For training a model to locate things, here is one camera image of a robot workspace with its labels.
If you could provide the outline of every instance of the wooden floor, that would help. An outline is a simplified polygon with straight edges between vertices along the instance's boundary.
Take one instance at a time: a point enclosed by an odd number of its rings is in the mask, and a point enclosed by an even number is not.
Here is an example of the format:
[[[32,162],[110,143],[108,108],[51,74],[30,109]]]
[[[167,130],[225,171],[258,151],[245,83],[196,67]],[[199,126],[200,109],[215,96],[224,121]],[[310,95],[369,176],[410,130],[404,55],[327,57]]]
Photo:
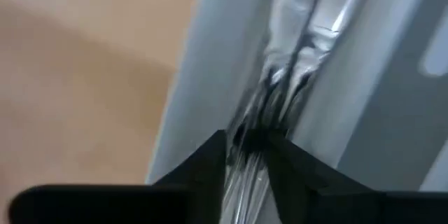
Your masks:
[[[193,1],[0,0],[3,220],[32,185],[144,182]]]

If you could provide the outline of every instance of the black object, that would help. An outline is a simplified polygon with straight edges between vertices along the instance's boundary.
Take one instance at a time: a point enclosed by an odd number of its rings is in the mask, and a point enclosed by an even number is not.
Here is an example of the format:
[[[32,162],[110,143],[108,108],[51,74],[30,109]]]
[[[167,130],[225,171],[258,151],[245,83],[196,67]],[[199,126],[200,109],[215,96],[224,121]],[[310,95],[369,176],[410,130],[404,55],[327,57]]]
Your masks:
[[[283,224],[448,223],[448,194],[371,190],[281,132],[251,134],[265,156]],[[10,204],[10,223],[218,223],[225,142],[224,131],[217,131],[151,186],[44,185],[26,190]]]

